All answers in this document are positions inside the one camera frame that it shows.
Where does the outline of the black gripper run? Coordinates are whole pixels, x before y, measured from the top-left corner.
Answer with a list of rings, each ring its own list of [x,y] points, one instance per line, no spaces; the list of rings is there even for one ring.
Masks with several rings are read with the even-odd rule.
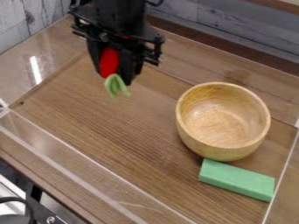
[[[143,60],[159,65],[164,35],[146,20],[146,6],[158,7],[164,0],[92,0],[92,5],[74,4],[74,32],[87,39],[88,54],[100,74],[104,46],[120,52],[120,77],[127,86],[142,73]]]

